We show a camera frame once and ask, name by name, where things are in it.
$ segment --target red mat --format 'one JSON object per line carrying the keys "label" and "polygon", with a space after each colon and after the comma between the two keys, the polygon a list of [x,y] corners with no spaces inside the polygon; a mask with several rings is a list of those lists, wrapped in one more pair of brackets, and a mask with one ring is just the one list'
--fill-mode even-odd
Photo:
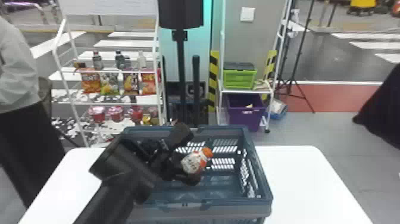
{"label": "red mat", "polygon": [[[379,88],[377,85],[300,85],[316,112],[358,112]],[[301,96],[293,85],[292,94]],[[290,112],[311,111],[303,99],[281,97]]]}

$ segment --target bottle cap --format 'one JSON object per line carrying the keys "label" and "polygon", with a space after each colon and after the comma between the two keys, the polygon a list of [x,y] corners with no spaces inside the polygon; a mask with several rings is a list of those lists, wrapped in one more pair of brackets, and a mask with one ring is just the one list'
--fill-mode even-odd
{"label": "bottle cap", "polygon": [[208,147],[204,147],[202,150],[203,154],[207,157],[207,158],[212,158],[214,156],[214,153],[211,151],[210,148]]}

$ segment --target wall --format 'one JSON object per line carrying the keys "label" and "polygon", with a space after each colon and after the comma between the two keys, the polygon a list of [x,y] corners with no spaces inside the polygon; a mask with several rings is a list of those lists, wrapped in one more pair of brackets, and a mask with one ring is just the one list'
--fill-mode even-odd
{"label": "wall", "polygon": [[[219,49],[222,0],[214,0],[214,22],[212,48]],[[272,49],[285,0],[227,0],[225,61],[251,62],[258,70],[258,77],[264,71],[267,52]],[[252,23],[240,22],[242,7],[254,7]]]}

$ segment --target light switch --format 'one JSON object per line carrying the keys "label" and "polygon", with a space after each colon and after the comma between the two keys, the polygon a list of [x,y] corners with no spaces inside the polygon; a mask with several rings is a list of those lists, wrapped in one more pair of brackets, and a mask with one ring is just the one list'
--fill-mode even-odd
{"label": "light switch", "polygon": [[240,13],[240,20],[246,22],[254,21],[254,11],[255,8],[242,7],[242,12]]}

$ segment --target purple bin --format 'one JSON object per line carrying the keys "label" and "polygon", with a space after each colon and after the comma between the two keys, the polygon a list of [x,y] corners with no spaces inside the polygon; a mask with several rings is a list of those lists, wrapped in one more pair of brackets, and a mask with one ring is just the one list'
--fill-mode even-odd
{"label": "purple bin", "polygon": [[246,125],[251,132],[258,131],[265,107],[259,94],[227,94],[230,125]]}

